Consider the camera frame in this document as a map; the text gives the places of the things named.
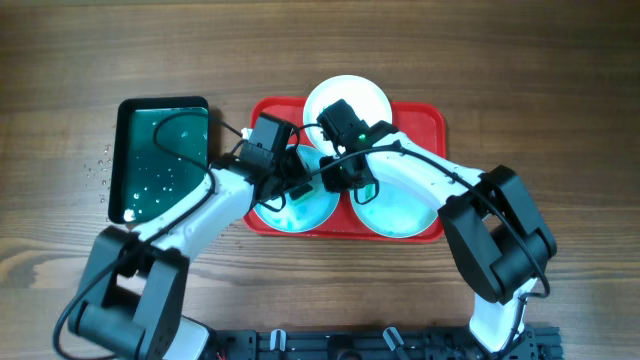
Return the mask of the green yellow scrub sponge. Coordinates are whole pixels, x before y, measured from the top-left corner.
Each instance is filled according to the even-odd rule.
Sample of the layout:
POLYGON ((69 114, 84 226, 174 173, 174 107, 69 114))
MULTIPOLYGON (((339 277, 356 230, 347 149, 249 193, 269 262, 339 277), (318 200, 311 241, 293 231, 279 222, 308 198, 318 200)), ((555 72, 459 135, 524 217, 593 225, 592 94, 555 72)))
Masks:
POLYGON ((292 201, 302 200, 307 195, 312 195, 314 192, 314 188, 311 184, 302 184, 298 187, 295 187, 289 192, 289 196, 292 201))

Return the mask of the light blue plate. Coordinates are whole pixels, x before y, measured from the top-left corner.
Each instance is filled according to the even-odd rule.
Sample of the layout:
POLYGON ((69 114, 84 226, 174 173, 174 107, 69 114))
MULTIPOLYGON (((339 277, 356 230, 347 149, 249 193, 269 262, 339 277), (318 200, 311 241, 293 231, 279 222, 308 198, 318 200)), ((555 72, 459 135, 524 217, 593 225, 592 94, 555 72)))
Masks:
POLYGON ((283 206, 281 211, 273 212, 263 205, 256 205, 251 215, 256 215, 268 230, 303 233, 319 227, 337 208, 340 195, 326 191, 320 175, 313 176, 309 184, 314 188, 312 195, 307 195, 302 200, 292 201, 286 194, 284 206, 280 198, 267 202, 269 206, 276 209, 283 206))
POLYGON ((399 186, 378 181, 352 190, 356 217, 371 231, 387 238, 411 238, 437 219, 437 212, 399 186))

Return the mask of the white plate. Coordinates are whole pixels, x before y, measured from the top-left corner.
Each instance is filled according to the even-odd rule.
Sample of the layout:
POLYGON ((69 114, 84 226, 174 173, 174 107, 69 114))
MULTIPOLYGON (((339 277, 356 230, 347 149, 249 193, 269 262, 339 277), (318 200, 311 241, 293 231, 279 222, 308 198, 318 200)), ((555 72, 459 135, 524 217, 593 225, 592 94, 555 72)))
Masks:
POLYGON ((379 121, 393 122, 390 101, 378 85, 364 77, 339 75, 321 82, 311 91, 303 108, 303 124, 315 124, 325 108, 341 99, 369 126, 379 121))

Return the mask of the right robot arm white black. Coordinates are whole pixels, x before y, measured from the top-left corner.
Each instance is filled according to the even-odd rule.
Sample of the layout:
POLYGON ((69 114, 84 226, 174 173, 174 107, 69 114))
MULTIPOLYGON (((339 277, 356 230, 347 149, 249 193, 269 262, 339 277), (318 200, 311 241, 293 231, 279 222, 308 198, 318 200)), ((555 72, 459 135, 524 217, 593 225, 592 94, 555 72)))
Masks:
POLYGON ((436 210, 456 267, 475 293, 469 330, 503 358, 524 329, 529 299, 550 294, 544 270, 557 245, 520 177, 498 166, 490 172, 452 163, 379 122, 326 125, 337 156, 321 167, 343 184, 393 184, 436 210))

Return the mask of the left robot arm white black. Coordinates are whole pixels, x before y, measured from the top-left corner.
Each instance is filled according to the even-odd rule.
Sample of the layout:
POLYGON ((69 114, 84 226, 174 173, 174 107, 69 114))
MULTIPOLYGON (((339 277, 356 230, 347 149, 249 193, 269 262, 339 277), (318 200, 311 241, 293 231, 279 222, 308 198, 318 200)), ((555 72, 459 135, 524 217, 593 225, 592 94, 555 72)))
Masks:
POLYGON ((204 167, 202 182, 156 218, 95 239, 75 297, 58 324, 112 359, 212 359, 215 333, 183 316, 191 262, 231 223, 309 179, 294 146, 251 143, 204 167))

